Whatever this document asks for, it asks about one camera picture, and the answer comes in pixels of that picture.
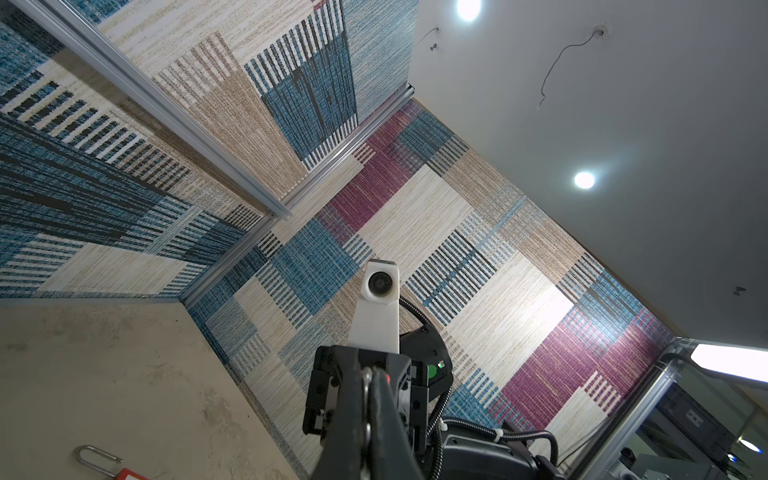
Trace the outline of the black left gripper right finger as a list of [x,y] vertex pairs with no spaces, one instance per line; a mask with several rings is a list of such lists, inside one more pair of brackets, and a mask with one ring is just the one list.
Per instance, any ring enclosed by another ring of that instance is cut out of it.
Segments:
[[408,442],[385,371],[374,369],[368,386],[367,468],[371,479],[423,479]]

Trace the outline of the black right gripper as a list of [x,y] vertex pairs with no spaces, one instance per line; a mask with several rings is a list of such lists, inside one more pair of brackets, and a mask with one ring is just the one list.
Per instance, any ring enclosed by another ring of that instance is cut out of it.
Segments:
[[450,389],[452,361],[447,350],[418,347],[416,357],[348,346],[321,346],[311,371],[302,429],[326,435],[337,408],[342,363],[356,360],[361,367],[381,368],[390,378],[396,411],[404,424],[411,451],[425,452],[428,441],[428,404]]

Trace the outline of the red padlock on right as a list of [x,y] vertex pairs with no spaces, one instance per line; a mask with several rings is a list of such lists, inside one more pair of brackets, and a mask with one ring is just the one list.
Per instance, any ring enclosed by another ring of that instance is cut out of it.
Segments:
[[123,459],[94,445],[82,445],[74,450],[76,461],[105,479],[148,480],[148,477],[123,466]]

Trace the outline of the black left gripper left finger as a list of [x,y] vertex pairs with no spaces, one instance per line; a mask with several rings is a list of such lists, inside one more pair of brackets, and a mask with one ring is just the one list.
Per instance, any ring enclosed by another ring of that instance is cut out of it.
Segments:
[[337,403],[312,479],[359,479],[363,467],[366,395],[358,350],[320,347],[320,371],[339,381]]

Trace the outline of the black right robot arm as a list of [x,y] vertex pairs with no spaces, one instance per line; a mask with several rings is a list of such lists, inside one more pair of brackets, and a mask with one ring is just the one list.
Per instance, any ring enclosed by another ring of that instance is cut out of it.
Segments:
[[560,479],[547,431],[448,417],[451,361],[439,333],[400,337],[397,354],[321,346],[303,430],[321,439],[314,479]]

